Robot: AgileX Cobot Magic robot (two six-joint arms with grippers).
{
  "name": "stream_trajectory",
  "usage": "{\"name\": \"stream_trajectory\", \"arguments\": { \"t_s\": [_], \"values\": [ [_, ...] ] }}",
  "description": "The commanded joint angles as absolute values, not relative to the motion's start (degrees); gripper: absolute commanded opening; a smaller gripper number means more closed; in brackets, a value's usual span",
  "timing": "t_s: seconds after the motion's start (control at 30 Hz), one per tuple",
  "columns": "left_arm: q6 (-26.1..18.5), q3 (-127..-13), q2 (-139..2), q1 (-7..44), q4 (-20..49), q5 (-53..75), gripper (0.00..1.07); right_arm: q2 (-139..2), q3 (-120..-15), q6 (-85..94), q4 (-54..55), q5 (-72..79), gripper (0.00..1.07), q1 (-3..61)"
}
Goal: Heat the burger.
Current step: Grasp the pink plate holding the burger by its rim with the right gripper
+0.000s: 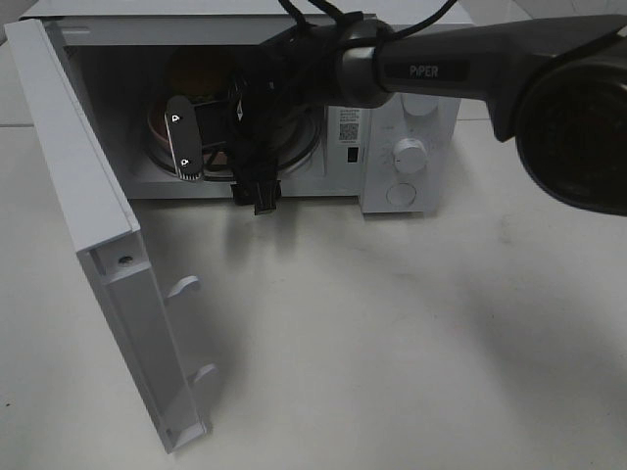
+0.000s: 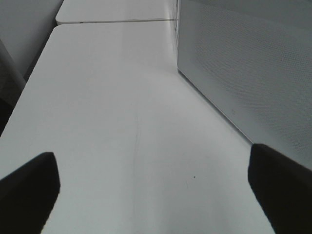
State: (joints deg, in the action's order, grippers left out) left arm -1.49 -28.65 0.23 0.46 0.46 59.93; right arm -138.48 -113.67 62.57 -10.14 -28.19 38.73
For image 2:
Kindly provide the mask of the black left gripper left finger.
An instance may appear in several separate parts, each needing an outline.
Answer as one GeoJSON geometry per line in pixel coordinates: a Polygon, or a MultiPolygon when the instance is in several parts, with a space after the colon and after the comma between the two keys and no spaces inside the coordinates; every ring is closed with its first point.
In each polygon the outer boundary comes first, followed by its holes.
{"type": "Polygon", "coordinates": [[[0,232],[39,234],[60,193],[56,157],[44,152],[0,181],[0,232]]]}

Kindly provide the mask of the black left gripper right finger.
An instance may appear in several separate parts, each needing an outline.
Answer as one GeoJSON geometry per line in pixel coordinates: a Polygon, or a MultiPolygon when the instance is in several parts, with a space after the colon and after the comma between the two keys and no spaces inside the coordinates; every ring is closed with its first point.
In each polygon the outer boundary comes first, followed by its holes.
{"type": "Polygon", "coordinates": [[[277,234],[312,232],[312,172],[265,144],[253,144],[248,182],[277,234]]]}

